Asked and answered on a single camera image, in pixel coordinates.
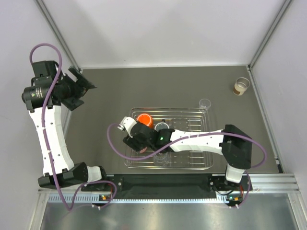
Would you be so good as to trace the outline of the orange mug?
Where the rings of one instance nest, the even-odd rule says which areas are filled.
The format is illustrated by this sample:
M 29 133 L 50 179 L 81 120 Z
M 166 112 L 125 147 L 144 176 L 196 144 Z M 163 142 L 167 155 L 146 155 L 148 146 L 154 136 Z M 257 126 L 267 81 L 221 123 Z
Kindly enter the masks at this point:
M 139 121 L 140 123 L 148 126 L 149 128 L 154 127 L 153 118 L 147 113 L 142 113 L 142 114 L 138 115 L 137 121 Z

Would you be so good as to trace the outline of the dark grey ceramic mug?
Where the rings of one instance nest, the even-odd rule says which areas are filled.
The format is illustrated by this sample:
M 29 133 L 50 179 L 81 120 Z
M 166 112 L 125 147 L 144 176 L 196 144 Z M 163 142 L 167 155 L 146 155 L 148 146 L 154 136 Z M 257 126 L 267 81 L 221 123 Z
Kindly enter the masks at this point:
M 155 125 L 154 129 L 156 131 L 162 130 L 162 129 L 169 129 L 169 125 L 166 122 L 160 122 Z

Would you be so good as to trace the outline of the steel cup with sleeve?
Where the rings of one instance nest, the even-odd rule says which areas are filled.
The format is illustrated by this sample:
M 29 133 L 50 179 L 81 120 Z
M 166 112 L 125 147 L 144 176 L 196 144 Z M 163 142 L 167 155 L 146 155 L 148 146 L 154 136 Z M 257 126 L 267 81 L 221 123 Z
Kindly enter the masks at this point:
M 238 78 L 233 87 L 233 93 L 237 96 L 241 96 L 249 88 L 250 81 L 247 78 Z

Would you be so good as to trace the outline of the clear plastic cup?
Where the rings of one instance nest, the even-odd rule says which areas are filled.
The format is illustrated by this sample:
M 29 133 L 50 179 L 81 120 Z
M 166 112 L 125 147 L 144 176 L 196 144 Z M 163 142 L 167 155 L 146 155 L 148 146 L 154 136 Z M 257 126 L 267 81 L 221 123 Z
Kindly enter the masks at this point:
M 210 107 L 211 107 L 212 103 L 209 99 L 200 99 L 199 101 L 199 111 L 206 113 L 209 111 Z
M 153 162 L 155 166 L 167 166 L 170 162 L 168 153 L 158 153 L 153 156 Z

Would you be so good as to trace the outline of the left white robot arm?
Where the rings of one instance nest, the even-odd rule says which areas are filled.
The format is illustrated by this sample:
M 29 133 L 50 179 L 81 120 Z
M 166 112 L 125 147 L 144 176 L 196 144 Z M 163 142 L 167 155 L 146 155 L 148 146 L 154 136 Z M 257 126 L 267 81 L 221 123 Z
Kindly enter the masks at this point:
M 34 122 L 43 155 L 43 176 L 38 178 L 39 186 L 56 189 L 56 176 L 60 188 L 92 182 L 97 190 L 106 189 L 108 178 L 101 166 L 89 167 L 85 162 L 73 163 L 61 123 L 62 105 L 73 111 L 84 103 L 81 97 L 95 86 L 71 66 L 69 71 L 77 80 L 60 73 L 47 107 L 43 109 L 47 92 L 59 71 L 59 64 L 52 60 L 40 61 L 34 62 L 32 68 L 35 76 L 31 79 L 31 86 L 24 89 L 22 101 Z M 45 127 L 42 127 L 42 111 L 45 111 Z

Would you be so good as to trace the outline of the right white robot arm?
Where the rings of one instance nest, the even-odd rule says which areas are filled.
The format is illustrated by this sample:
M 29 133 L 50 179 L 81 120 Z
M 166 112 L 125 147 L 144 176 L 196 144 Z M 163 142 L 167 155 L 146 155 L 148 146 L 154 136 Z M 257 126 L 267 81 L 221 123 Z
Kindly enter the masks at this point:
M 136 152 L 150 148 L 159 153 L 201 151 L 221 155 L 227 162 L 224 185 L 235 190 L 245 170 L 251 168 L 252 143 L 234 125 L 213 132 L 187 132 L 173 128 L 155 130 L 136 122 L 128 128 L 123 142 Z

